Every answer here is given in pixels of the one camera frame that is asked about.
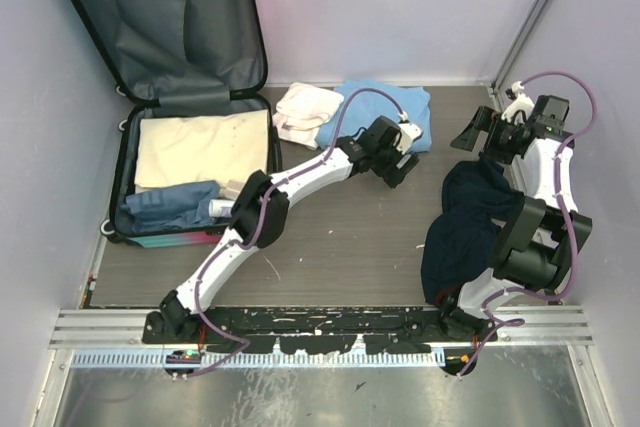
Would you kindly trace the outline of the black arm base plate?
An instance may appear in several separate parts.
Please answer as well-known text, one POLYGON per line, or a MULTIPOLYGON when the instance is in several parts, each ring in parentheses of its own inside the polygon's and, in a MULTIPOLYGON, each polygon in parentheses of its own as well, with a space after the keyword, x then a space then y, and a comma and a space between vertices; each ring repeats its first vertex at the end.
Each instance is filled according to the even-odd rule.
POLYGON ((429 353, 440 342, 479 344, 494 341, 491 321, 467 325, 430 307, 217 307, 205 312, 215 332, 197 315, 186 320, 176 334, 158 311, 145 319, 142 342, 146 345, 197 344, 211 353, 230 353, 249 341, 249 354, 272 353, 275 348, 287 355, 309 355, 351 351, 358 340, 369 355, 379 353, 429 353))

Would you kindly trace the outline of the clear plastic cup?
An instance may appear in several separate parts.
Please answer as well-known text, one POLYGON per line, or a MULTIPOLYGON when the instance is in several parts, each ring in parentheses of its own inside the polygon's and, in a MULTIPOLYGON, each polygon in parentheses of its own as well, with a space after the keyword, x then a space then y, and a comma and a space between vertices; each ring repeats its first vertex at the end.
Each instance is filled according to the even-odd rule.
POLYGON ((244 186, 245 183, 243 181, 230 180, 221 188, 220 195, 225 199, 236 200, 240 196, 244 186))

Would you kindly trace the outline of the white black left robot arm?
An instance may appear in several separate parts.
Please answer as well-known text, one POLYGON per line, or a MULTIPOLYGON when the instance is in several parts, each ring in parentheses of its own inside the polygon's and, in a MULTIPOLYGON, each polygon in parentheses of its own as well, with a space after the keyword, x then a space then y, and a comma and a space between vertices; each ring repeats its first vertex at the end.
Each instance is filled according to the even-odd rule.
POLYGON ((397 187, 419 162, 410 149, 422 135, 423 129, 405 117, 395 122, 380 116, 357 136, 336 135, 326 151, 309 161, 276 174, 254 172, 235 201, 218 245, 166 295, 147 329, 159 327, 178 343, 194 340, 200 331, 199 317, 219 290, 251 255, 280 238, 295 204, 369 171, 388 187, 397 187))

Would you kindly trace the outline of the beige cloth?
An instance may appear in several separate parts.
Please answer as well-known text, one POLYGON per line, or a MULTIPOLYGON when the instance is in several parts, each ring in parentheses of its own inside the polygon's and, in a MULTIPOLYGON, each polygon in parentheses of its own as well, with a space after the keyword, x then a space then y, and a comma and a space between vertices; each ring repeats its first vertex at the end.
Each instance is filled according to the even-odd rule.
POLYGON ((265 110, 145 119, 140 123, 134 186, 138 192, 204 181, 225 187, 265 171, 268 153, 265 110))

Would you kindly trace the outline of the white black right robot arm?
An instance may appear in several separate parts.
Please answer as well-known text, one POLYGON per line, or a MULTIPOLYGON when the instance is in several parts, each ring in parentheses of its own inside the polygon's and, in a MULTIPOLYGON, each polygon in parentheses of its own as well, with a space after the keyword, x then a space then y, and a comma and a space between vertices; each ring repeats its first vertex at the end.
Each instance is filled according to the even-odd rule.
POLYGON ((558 302, 568 295, 578 254, 593 228, 571 192, 576 137, 565 129, 569 111, 564 98, 531 100, 519 93, 504 112, 479 107, 452 140, 452 147, 469 151, 486 133, 481 159, 504 165, 520 159, 526 174, 525 189, 497 235, 484 272, 439 301, 438 326, 447 339, 492 338, 503 324, 495 310, 516 296, 558 302))

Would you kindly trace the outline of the white plastic bottle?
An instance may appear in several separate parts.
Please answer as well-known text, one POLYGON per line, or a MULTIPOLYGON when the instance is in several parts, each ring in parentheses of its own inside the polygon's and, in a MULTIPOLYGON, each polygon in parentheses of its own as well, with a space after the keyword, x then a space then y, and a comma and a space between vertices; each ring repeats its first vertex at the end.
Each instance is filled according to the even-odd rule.
POLYGON ((234 200, 218 198, 211 199, 208 205, 208 214, 211 218, 231 218, 234 200))

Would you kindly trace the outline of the dark blue patterned cloth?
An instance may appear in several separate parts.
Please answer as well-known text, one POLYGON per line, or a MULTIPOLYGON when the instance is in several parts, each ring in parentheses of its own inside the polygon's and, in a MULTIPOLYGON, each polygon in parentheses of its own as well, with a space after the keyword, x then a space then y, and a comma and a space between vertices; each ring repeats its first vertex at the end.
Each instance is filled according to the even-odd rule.
POLYGON ((216 181, 185 183, 128 195, 121 208, 133 218, 136 234, 182 231, 214 226, 220 219, 211 218, 211 199, 223 198, 216 181))

